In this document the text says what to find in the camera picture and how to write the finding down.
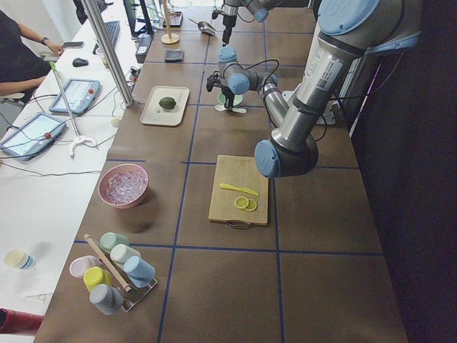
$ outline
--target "small yellow cup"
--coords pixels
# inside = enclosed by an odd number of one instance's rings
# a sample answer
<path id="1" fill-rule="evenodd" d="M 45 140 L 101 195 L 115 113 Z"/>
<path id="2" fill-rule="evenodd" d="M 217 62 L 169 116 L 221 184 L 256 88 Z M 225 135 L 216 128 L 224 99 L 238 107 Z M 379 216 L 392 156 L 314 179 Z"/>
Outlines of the small yellow cup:
<path id="1" fill-rule="evenodd" d="M 89 292 L 98 284 L 107 284 L 108 286 L 113 285 L 111 275 L 105 269 L 100 267 L 87 269 L 84 273 L 83 280 Z"/>

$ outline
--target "white tray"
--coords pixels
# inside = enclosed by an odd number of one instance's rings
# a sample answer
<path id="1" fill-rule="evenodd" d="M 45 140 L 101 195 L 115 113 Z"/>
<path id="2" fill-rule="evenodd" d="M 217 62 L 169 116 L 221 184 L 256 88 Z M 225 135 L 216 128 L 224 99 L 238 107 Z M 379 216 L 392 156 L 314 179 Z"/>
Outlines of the white tray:
<path id="1" fill-rule="evenodd" d="M 145 125 L 179 125 L 183 120 L 189 92 L 186 87 L 155 86 L 141 113 L 140 122 Z M 165 96 L 171 96 L 176 101 L 176 106 L 171 111 L 165 111 L 159 106 L 160 99 Z"/>

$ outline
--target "brown table surface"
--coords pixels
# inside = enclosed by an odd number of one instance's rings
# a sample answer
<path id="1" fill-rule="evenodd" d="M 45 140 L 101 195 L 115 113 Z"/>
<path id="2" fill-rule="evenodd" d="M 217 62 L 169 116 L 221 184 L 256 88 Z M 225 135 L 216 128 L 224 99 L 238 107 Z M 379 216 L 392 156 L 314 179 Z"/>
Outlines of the brown table surface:
<path id="1" fill-rule="evenodd" d="M 173 46 L 158 31 L 109 150 L 104 172 L 124 162 L 149 173 L 146 200 L 118 210 L 96 190 L 35 342 L 407 342 L 347 129 L 341 118 L 318 142 L 317 167 L 270 180 L 266 227 L 232 229 L 208 220 L 219 154 L 253 156 L 269 136 L 258 95 L 247 114 L 214 109 L 217 38 L 188 18 L 211 22 L 211 8 L 184 9 Z M 243 18 L 250 18 L 240 8 Z M 221 19 L 214 21 L 222 30 Z M 307 9 L 275 9 L 265 24 L 238 20 L 231 44 L 243 65 L 281 62 L 279 88 L 301 81 L 315 21 Z M 165 49 L 184 63 L 164 63 Z M 272 70 L 274 63 L 269 64 Z M 190 89 L 178 127 L 145 126 L 139 117 L 154 86 Z M 317 126 L 313 136 L 322 135 Z M 84 234 L 125 234 L 155 266 L 159 285 L 130 312 L 105 316 L 69 275 L 77 257 L 93 254 Z"/>

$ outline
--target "hand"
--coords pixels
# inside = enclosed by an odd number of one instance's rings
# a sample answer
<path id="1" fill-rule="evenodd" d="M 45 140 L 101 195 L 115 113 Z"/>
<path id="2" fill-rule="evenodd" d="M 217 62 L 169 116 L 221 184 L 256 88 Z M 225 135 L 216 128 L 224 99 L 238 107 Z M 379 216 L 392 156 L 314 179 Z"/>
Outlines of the hand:
<path id="1" fill-rule="evenodd" d="M 56 55 L 56 56 L 60 56 L 64 52 L 64 48 L 62 45 L 55 44 L 52 41 L 46 41 L 46 46 L 49 48 L 49 50 L 54 52 L 54 55 Z"/>

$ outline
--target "wooden cutting board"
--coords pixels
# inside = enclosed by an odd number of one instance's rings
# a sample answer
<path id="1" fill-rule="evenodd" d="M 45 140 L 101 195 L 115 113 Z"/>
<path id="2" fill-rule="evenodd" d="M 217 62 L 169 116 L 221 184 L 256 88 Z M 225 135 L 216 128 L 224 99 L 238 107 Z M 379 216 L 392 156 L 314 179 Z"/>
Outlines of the wooden cutting board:
<path id="1" fill-rule="evenodd" d="M 260 196 L 222 189 L 219 186 L 221 183 L 248 187 L 258 192 Z M 234 203 L 240 196 L 255 200 L 257 209 L 253 212 L 237 209 Z M 258 172 L 253 157 L 226 155 L 217 157 L 209 220 L 216 222 L 238 220 L 259 225 L 268 224 L 268 179 Z"/>

